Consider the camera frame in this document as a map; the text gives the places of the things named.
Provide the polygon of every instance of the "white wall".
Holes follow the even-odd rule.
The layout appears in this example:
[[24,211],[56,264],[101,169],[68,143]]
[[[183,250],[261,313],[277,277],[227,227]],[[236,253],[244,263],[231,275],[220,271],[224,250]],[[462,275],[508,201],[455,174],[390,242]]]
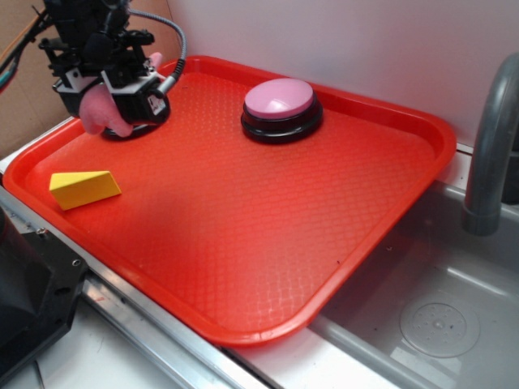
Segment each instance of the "white wall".
[[473,145],[499,64],[519,51],[518,0],[168,0],[189,54],[391,101]]

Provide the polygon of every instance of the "metal faucet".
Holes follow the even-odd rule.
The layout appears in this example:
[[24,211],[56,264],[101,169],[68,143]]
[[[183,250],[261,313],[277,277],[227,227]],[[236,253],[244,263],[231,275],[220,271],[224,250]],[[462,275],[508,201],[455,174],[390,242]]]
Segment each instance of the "metal faucet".
[[487,97],[470,164],[462,224],[473,235],[499,227],[501,201],[519,203],[519,53],[501,64]]

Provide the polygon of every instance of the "yellow block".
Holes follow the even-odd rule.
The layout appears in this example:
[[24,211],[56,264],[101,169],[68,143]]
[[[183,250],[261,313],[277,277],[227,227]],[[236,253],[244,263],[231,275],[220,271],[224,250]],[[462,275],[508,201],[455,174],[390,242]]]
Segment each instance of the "yellow block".
[[55,173],[49,190],[63,211],[121,194],[109,171]]

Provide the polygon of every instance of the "red tray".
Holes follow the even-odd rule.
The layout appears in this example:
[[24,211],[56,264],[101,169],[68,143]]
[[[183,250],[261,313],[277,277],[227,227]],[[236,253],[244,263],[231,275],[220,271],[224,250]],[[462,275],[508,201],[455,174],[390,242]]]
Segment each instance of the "red tray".
[[[323,125],[296,143],[255,143],[242,133],[243,100],[275,77],[189,58],[161,128],[114,142],[74,120],[21,154],[4,185],[208,340],[286,336],[429,186],[456,141],[428,114],[312,85]],[[91,170],[112,172],[122,194],[61,211],[50,175]]]

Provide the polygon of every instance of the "sink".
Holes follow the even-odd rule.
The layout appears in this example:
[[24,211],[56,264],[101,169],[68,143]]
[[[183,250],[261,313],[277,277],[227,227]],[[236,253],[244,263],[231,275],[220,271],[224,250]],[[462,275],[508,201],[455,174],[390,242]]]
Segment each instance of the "sink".
[[475,237],[464,196],[435,182],[311,329],[399,387],[519,387],[519,210]]

